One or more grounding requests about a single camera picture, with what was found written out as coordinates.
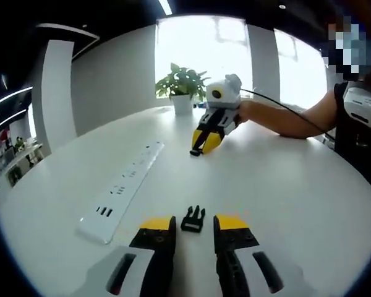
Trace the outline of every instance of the white power strip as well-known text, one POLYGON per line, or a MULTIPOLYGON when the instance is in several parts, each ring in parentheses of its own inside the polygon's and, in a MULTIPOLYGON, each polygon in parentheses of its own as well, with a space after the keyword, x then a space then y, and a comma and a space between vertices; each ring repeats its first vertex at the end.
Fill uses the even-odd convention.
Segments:
POLYGON ((77 232, 94 242, 108 244, 144 177, 163 148, 159 141, 146 145, 142 153, 99 195, 80 219, 77 232))

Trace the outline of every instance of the person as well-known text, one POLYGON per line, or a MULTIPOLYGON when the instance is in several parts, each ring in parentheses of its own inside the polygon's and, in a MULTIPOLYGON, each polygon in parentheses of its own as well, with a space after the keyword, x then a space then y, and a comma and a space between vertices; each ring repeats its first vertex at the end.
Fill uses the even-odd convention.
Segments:
MULTIPOLYGON (((371 86, 371 70, 363 77, 371 86)), ((336 84, 333 90, 302 115, 320 129, 284 108, 276 108, 255 101, 242 101, 241 121, 254 121, 281 136, 306 139, 336 128, 334 150, 371 184, 371 129, 352 119, 344 109, 343 96, 347 82, 336 84)))

